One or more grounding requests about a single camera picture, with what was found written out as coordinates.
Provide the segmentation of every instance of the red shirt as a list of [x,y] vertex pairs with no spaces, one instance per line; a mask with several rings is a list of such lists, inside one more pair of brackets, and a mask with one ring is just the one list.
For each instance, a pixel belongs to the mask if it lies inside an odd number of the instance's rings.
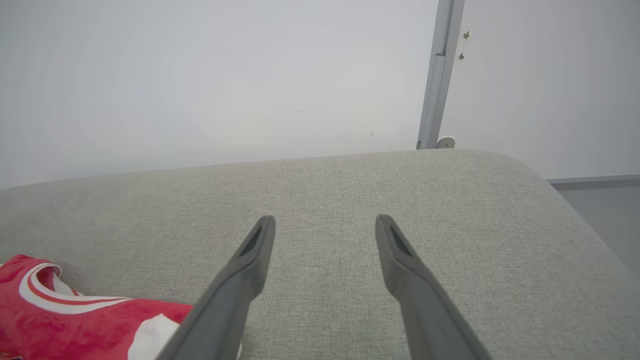
[[0,266],[0,359],[155,359],[190,305],[84,296],[62,269],[16,255]]

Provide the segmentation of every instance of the white stripe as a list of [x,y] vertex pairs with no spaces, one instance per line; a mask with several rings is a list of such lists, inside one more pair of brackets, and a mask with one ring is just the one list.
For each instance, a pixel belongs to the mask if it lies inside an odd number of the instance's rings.
[[[61,270],[59,266],[54,264],[50,264],[50,263],[38,264],[37,266],[34,266],[31,270],[29,270],[27,274],[22,278],[22,281],[20,282],[20,287],[18,290],[18,292],[20,293],[20,296],[26,302],[29,302],[30,304],[35,305],[41,309],[52,311],[54,313],[59,313],[59,314],[82,314],[82,313],[87,313],[89,311],[101,309],[103,307],[107,307],[107,306],[111,306],[111,305],[115,305],[121,302],[131,300],[130,298],[98,297],[98,296],[69,296],[69,295],[56,293],[55,291],[52,291],[46,288],[44,285],[42,285],[37,278],[38,271],[48,267],[56,268],[57,270],[56,272],[59,272]],[[113,301],[98,302],[96,304],[78,304],[78,305],[59,304],[57,302],[44,299],[36,295],[35,293],[33,293],[33,291],[29,289],[29,283],[28,283],[29,278],[31,278],[31,283],[36,289],[38,289],[38,291],[41,291],[42,293],[50,297],[54,297],[56,299],[67,300],[67,301],[113,299]]]

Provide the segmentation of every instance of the baseboard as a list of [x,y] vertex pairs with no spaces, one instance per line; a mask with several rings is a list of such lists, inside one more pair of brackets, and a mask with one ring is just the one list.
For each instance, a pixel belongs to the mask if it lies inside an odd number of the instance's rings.
[[624,188],[640,186],[640,174],[618,176],[571,177],[547,180],[556,190]]

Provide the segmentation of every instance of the gray floor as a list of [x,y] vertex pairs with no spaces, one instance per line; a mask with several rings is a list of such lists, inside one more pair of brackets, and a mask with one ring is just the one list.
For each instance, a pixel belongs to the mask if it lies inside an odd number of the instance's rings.
[[553,187],[640,280],[640,180]]

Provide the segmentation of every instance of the gray fabric upholstery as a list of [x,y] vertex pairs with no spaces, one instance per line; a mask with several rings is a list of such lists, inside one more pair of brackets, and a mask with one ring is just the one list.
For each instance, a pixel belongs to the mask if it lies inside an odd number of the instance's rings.
[[241,163],[0,192],[0,262],[25,253],[87,295],[192,303],[276,218],[243,359],[408,359],[381,276],[394,217],[495,359],[637,359],[640,285],[542,178],[446,149]]

